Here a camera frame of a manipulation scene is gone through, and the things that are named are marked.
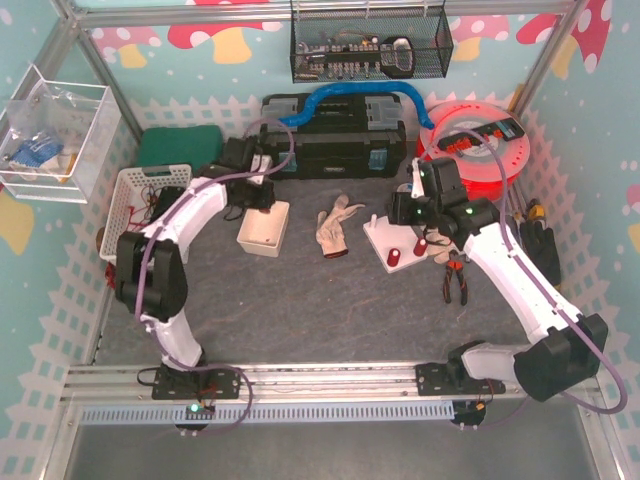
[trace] black wire basket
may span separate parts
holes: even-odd
[[[362,3],[361,8],[319,9],[291,0],[294,83],[447,75],[453,41],[444,1],[410,8]]]

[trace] pliers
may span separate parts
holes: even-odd
[[[451,277],[453,277],[453,272],[456,272],[456,277],[458,277],[458,283],[460,284],[460,305],[466,305],[469,299],[469,288],[462,273],[463,263],[457,260],[457,256],[458,252],[449,252],[449,261],[447,262],[447,271],[444,277],[444,284],[442,285],[442,294],[444,295],[445,303],[451,303]]]

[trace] beige glove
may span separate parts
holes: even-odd
[[[455,244],[447,237],[440,235],[438,230],[429,230],[425,239],[429,244],[427,247],[427,255],[433,257],[436,263],[440,265],[449,261],[450,251],[458,251]]]
[[[344,232],[341,222],[352,217],[363,204],[351,205],[347,207],[349,197],[340,195],[333,204],[333,210],[318,214],[318,226],[316,229],[316,241],[322,247],[322,254],[325,258],[338,258],[349,253],[347,244],[344,242]]]

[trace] blue tube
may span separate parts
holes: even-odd
[[[350,93],[392,93],[401,92],[406,94],[416,106],[418,120],[424,128],[432,130],[434,124],[429,118],[427,109],[424,106],[422,95],[414,87],[406,82],[359,82],[359,83],[332,83],[318,88],[307,98],[304,109],[297,115],[281,118],[280,121],[287,127],[300,127],[311,120],[318,104],[331,95],[348,95]]]

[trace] toolbox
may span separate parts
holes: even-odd
[[[299,113],[309,95],[271,95],[262,116]],[[264,153],[284,161],[289,138],[277,126],[261,129]],[[407,154],[400,98],[394,94],[327,97],[307,124],[293,129],[295,156],[274,179],[393,177]]]

